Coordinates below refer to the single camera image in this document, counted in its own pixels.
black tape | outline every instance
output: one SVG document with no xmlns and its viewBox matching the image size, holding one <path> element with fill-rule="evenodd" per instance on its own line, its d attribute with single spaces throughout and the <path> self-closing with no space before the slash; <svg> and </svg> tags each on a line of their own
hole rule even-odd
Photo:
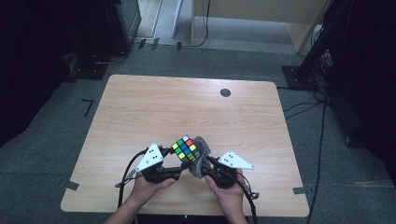
<svg viewBox="0 0 396 224">
<path fill-rule="evenodd" d="M 157 38 L 154 39 L 154 42 L 152 43 L 151 50 L 157 49 L 157 47 L 158 47 L 158 42 L 160 42 L 160 38 L 159 38 L 159 37 L 157 37 Z"/>
<path fill-rule="evenodd" d="M 146 39 L 142 39 L 139 43 L 139 49 L 142 49 L 143 47 L 145 47 L 146 44 Z"/>
<path fill-rule="evenodd" d="M 93 100 L 86 100 L 86 99 L 82 99 L 83 102 L 90 102 L 90 105 L 88 106 L 87 111 L 85 112 L 84 117 L 87 117 L 88 113 L 90 113 L 91 107 L 93 105 Z"/>
<path fill-rule="evenodd" d="M 79 184 L 69 180 L 64 184 L 64 187 L 67 189 L 78 190 Z"/>
<path fill-rule="evenodd" d="M 294 194 L 306 194 L 306 190 L 304 187 L 293 188 Z"/>
<path fill-rule="evenodd" d="M 181 50 L 181 42 L 177 42 L 176 50 L 177 51 Z"/>
</svg>

metal stand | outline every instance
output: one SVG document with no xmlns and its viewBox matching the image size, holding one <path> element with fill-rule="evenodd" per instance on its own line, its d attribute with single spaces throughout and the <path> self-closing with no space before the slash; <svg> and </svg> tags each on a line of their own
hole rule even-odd
<svg viewBox="0 0 396 224">
<path fill-rule="evenodd" d="M 104 62 L 109 60 L 110 57 L 103 58 Z M 76 79 L 102 80 L 106 70 L 106 63 L 94 63 L 92 60 L 78 58 L 66 82 L 76 82 Z"/>
<path fill-rule="evenodd" d="M 340 21 L 344 11 L 350 6 L 350 0 L 340 1 L 330 16 L 329 21 L 324 27 L 323 32 L 319 35 L 312 49 L 306 55 L 300 66 L 282 66 L 283 75 L 290 89 L 317 89 L 310 82 L 314 72 L 315 63 L 326 50 L 327 40 L 331 37 L 333 28 Z"/>
</svg>

gray carpet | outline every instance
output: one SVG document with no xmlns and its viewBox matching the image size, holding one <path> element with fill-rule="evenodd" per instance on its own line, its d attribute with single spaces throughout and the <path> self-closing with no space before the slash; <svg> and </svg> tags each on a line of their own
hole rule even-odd
<svg viewBox="0 0 396 224">
<path fill-rule="evenodd" d="M 62 182 L 68 180 L 90 128 L 108 77 L 113 74 L 207 77 L 272 81 L 286 87 L 281 65 L 304 57 L 221 49 L 159 46 L 133 48 L 111 64 L 103 80 L 62 84 L 29 128 L 0 148 L 0 223 L 103 223 L 110 214 L 66 213 L 60 208 Z M 284 109 L 314 103 L 312 91 L 279 89 Z M 82 99 L 94 100 L 92 109 Z M 294 107 L 285 117 L 307 108 Z M 309 203 L 318 170 L 323 105 L 287 119 Z M 326 105 L 320 182 L 310 223 L 394 223 L 396 190 L 382 161 L 365 148 L 345 146 L 342 126 Z M 260 223 L 305 223 L 305 217 L 259 217 Z"/>
</svg>

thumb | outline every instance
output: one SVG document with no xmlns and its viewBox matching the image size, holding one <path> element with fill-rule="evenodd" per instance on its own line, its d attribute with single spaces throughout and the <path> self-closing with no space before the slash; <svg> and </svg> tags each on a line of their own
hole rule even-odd
<svg viewBox="0 0 396 224">
<path fill-rule="evenodd" d="M 161 189 L 166 189 L 175 184 L 175 182 L 176 180 L 174 178 L 165 179 L 163 182 L 161 182 Z"/>
<path fill-rule="evenodd" d="M 217 185 L 216 185 L 215 181 L 212 179 L 212 177 L 206 175 L 206 176 L 204 176 L 204 179 L 205 179 L 206 184 L 209 186 L 210 189 L 213 190 L 214 188 L 217 187 Z"/>
</svg>

black cable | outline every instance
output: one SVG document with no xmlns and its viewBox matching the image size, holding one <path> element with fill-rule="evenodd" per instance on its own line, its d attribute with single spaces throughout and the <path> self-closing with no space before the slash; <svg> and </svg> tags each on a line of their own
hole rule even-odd
<svg viewBox="0 0 396 224">
<path fill-rule="evenodd" d="M 289 87 L 276 87 L 277 90 L 288 90 L 288 91 L 314 91 L 314 89 L 291 89 Z"/>
<path fill-rule="evenodd" d="M 321 131 L 320 131 L 320 140 L 319 140 L 319 152 L 318 152 L 318 169 L 317 169 L 317 180 L 315 182 L 315 189 L 313 192 L 313 198 L 312 198 L 312 203 L 309 206 L 309 214 L 306 219 L 306 224 L 308 224 L 311 221 L 312 217 L 312 211 L 315 206 L 315 201 L 317 200 L 317 194 L 318 194 L 318 185 L 319 185 L 319 180 L 320 180 L 320 168 L 321 168 L 321 152 L 322 152 L 322 145 L 323 145 L 323 133 L 324 133 L 324 116 L 326 112 L 326 104 L 323 104 L 323 112 L 322 112 L 322 120 L 321 120 Z"/>
<path fill-rule="evenodd" d="M 319 102 L 319 103 L 316 103 L 316 104 L 314 104 L 314 105 L 311 105 L 311 106 L 309 106 L 307 109 L 305 109 L 305 110 L 303 110 L 303 111 L 300 111 L 300 112 L 298 112 L 298 113 L 295 113 L 295 114 L 293 114 L 293 115 L 290 115 L 290 116 L 288 116 L 288 117 L 285 117 L 285 119 L 289 119 L 289 118 L 292 118 L 292 117 L 294 117 L 294 116 L 296 116 L 296 115 L 299 115 L 299 114 L 302 114 L 302 113 L 304 113 L 305 111 L 307 111 L 307 110 L 309 110 L 309 109 L 311 109 L 311 108 L 313 108 L 313 107 L 315 107 L 315 106 L 317 106 L 317 105 L 320 105 L 322 102 Z"/>
<path fill-rule="evenodd" d="M 210 9 L 210 0 L 207 2 L 207 10 L 206 10 L 206 22 L 204 22 L 204 26 L 205 26 L 205 30 L 206 30 L 206 35 L 204 40 L 201 42 L 201 44 L 196 45 L 196 46 L 192 46 L 193 48 L 198 48 L 201 47 L 207 40 L 207 38 L 209 37 L 209 28 L 207 27 L 207 21 L 209 19 L 209 9 Z"/>
<path fill-rule="evenodd" d="M 137 157 L 139 157 L 141 155 L 144 155 L 146 152 L 147 152 L 147 149 L 145 149 L 143 151 L 140 151 L 139 153 L 134 155 L 134 157 L 131 159 L 131 161 L 129 162 L 128 166 L 126 167 L 125 173 L 124 173 L 124 175 L 122 177 L 122 180 L 120 182 L 120 194 L 119 194 L 119 205 L 118 205 L 118 207 L 121 207 L 121 205 L 122 205 L 123 190 L 124 190 L 124 186 L 125 186 L 124 182 L 125 182 L 126 176 L 128 175 L 128 171 L 131 168 L 132 163 L 134 163 L 134 161 L 136 160 Z"/>
<path fill-rule="evenodd" d="M 113 63 L 119 63 L 120 61 L 122 61 L 122 59 L 125 58 L 125 56 L 126 56 L 126 52 L 122 53 L 122 56 L 121 56 L 119 59 L 117 59 L 116 61 L 113 61 L 113 62 L 97 62 L 96 60 L 94 60 L 94 63 L 98 63 L 98 64 L 113 64 Z"/>
<path fill-rule="evenodd" d="M 244 191 L 245 196 L 247 197 L 247 201 L 250 204 L 251 215 L 253 216 L 253 223 L 257 224 L 256 206 L 254 205 L 254 202 L 253 202 L 253 199 L 251 198 L 251 195 L 245 189 L 245 186 L 244 186 L 244 184 L 241 181 L 236 180 L 236 184 L 238 184 L 239 187 L 241 187 L 241 189 Z"/>
<path fill-rule="evenodd" d="M 288 112 L 289 110 L 293 109 L 295 106 L 298 106 L 298 105 L 315 105 L 317 103 L 318 102 L 314 102 L 314 103 L 300 103 L 300 104 L 297 104 L 297 105 L 292 105 L 290 108 L 283 110 L 283 112 Z"/>
<path fill-rule="evenodd" d="M 247 186 L 248 186 L 248 189 L 249 189 L 249 193 L 250 193 L 250 195 L 251 195 L 252 193 L 251 193 L 250 182 L 248 182 L 248 179 L 247 179 L 244 175 L 242 175 L 242 174 L 240 174 L 240 173 L 238 173 L 238 174 L 241 175 L 242 177 L 244 177 L 245 181 L 247 182 Z"/>
</svg>

